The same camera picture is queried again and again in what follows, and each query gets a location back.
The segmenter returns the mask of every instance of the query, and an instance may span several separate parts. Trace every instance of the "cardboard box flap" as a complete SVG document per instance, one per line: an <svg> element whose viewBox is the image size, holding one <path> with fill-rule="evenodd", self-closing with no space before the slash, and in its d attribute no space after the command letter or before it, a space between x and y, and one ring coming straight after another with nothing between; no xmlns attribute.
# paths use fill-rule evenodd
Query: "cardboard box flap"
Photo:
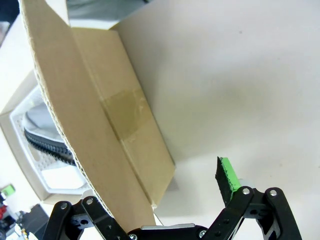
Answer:
<svg viewBox="0 0 320 240"><path fill-rule="evenodd" d="M175 166L119 34L89 28L71 30L105 114L155 207L174 175Z"/></svg>
<svg viewBox="0 0 320 240"><path fill-rule="evenodd" d="M81 172L125 231L154 225L152 208L106 118L71 29L44 0L23 0L21 12L44 100Z"/></svg>

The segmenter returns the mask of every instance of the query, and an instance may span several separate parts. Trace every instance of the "packing tape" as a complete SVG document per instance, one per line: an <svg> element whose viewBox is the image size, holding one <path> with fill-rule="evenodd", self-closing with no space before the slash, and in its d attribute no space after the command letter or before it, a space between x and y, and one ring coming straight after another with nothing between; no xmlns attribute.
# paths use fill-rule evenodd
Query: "packing tape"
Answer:
<svg viewBox="0 0 320 240"><path fill-rule="evenodd" d="M124 90L103 101L104 110L120 140L125 140L153 117L141 88Z"/></svg>

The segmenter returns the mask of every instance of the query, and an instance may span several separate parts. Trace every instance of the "green gripper pad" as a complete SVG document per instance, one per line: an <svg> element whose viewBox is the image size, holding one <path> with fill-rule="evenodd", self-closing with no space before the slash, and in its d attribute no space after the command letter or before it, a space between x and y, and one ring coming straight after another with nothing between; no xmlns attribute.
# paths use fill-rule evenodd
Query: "green gripper pad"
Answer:
<svg viewBox="0 0 320 240"><path fill-rule="evenodd" d="M6 186L1 190L1 192L5 195L5 197L9 197L10 195L15 193L15 188L11 184Z"/></svg>
<svg viewBox="0 0 320 240"><path fill-rule="evenodd" d="M227 206L232 199L233 193L241 187L237 175L227 157L217 158L215 179L218 183L224 205Z"/></svg>

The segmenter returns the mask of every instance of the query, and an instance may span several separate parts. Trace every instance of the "metal screw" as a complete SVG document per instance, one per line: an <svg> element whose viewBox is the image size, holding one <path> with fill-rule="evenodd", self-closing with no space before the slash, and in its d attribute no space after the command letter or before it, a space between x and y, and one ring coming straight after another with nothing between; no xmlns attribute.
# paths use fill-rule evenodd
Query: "metal screw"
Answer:
<svg viewBox="0 0 320 240"><path fill-rule="evenodd" d="M135 235L135 234L130 234L129 238L132 239L132 240L137 240L138 239L137 235Z"/></svg>
<svg viewBox="0 0 320 240"><path fill-rule="evenodd" d="M273 197L276 196L277 195L277 191L276 190L271 190L270 191L270 195L273 196Z"/></svg>
<svg viewBox="0 0 320 240"><path fill-rule="evenodd" d="M65 202L64 203L62 203L62 205L61 205L61 209L66 209L68 207L68 204L66 204Z"/></svg>
<svg viewBox="0 0 320 240"><path fill-rule="evenodd" d="M94 201L92 200L92 198L89 198L87 201L86 201L86 204L90 205L92 204Z"/></svg>
<svg viewBox="0 0 320 240"><path fill-rule="evenodd" d="M202 238L205 234L206 234L206 230L202 230L200 233L199 233L199 238Z"/></svg>
<svg viewBox="0 0 320 240"><path fill-rule="evenodd" d="M242 189L242 192L244 195L248 195L250 193L250 190L248 188Z"/></svg>

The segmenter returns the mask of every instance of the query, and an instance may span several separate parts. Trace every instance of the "gray fabric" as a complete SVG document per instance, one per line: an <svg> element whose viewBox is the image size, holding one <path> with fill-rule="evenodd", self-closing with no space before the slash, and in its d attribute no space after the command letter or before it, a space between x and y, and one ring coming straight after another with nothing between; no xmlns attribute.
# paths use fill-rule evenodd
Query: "gray fabric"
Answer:
<svg viewBox="0 0 320 240"><path fill-rule="evenodd" d="M143 0L68 0L69 19L120 21L146 3Z"/></svg>

